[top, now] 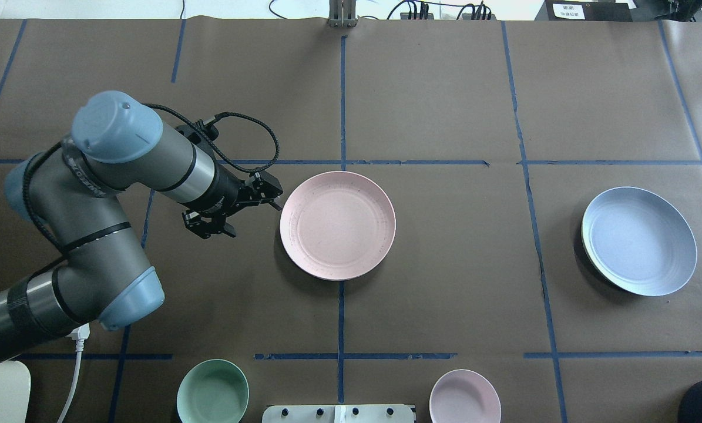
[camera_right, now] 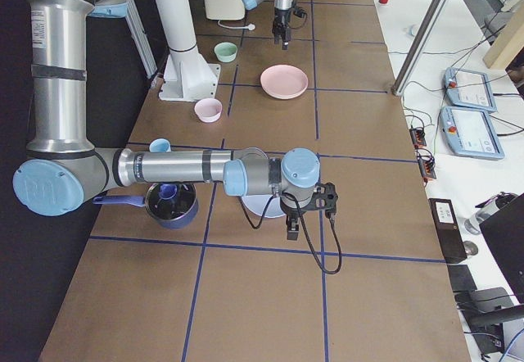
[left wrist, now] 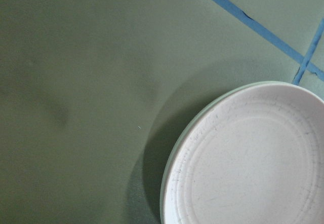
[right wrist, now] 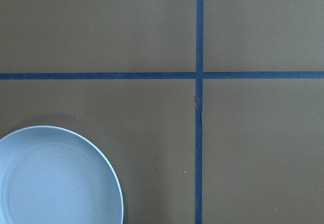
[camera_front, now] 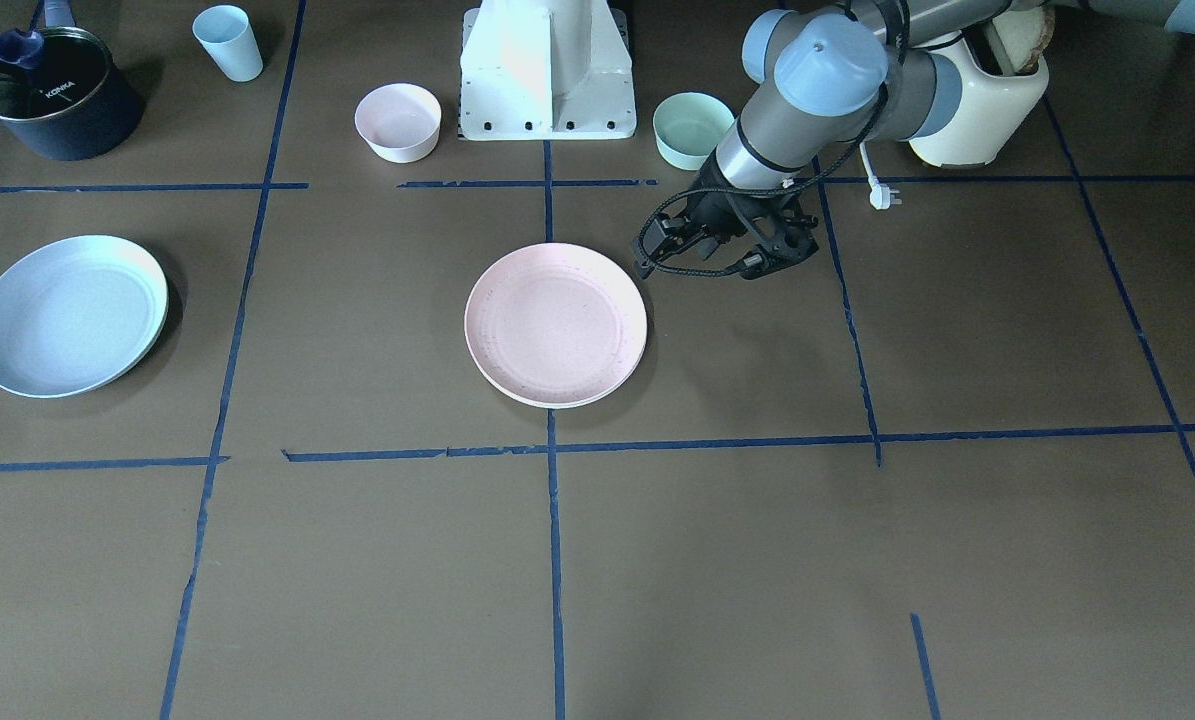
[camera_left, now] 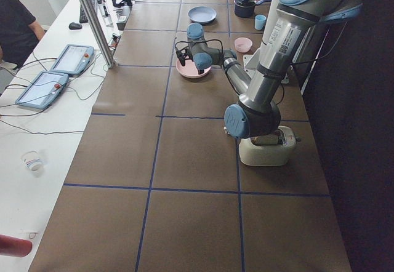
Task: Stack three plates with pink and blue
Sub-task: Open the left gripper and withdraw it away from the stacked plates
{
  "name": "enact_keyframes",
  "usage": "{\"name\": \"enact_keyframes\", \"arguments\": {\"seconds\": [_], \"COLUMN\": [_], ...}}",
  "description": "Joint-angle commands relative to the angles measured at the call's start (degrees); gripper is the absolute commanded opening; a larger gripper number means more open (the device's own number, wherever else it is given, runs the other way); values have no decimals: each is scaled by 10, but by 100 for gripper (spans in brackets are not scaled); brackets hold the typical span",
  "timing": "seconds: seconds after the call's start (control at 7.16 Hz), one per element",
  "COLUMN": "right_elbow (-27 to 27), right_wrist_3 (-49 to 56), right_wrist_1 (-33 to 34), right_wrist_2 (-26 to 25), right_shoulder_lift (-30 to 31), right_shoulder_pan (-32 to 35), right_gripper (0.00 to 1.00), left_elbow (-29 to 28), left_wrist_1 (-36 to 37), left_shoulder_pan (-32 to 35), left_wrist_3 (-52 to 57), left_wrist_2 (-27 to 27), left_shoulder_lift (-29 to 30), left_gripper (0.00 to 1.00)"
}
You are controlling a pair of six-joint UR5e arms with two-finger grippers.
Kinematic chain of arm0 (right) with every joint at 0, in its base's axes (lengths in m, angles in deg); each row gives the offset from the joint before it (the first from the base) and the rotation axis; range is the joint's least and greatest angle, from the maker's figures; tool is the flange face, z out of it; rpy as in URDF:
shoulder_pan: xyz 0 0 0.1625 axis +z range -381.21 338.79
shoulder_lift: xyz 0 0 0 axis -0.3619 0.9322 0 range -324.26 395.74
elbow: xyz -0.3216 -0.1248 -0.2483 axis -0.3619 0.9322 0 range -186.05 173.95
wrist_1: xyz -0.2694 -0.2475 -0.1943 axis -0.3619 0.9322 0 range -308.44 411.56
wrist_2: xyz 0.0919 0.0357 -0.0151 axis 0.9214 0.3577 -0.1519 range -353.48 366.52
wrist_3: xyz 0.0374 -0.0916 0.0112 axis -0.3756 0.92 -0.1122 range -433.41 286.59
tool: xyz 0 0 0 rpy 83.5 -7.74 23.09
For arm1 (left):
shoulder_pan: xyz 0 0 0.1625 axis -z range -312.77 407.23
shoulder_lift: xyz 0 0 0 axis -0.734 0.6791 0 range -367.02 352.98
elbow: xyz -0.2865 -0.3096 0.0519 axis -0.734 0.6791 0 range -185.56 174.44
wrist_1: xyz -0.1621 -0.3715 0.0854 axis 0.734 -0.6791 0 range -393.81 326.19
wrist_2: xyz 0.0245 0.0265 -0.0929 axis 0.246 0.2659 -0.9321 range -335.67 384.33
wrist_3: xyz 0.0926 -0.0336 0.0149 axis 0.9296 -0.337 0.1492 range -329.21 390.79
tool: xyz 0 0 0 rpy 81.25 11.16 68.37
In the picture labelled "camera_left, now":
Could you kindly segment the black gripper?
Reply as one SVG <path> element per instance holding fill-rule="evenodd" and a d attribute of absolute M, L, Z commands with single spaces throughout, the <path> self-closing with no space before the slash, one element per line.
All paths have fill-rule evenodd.
<path fill-rule="evenodd" d="M 188 47 L 182 49 L 175 48 L 175 54 L 181 66 L 185 66 L 186 61 L 191 60 L 191 51 Z"/>

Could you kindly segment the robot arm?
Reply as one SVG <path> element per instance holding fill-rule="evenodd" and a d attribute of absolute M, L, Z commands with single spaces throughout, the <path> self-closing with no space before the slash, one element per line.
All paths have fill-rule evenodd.
<path fill-rule="evenodd" d="M 225 110 L 225 127 L 234 138 L 250 138 L 274 132 L 281 115 L 273 96 L 292 63 L 305 33 L 318 23 L 340 23 L 356 17 L 362 0 L 272 0 L 259 60 L 254 75 L 247 74 L 231 49 L 209 47 L 199 23 L 187 28 L 186 47 L 177 50 L 181 64 L 195 63 L 203 72 L 221 66 L 239 95 Z"/>

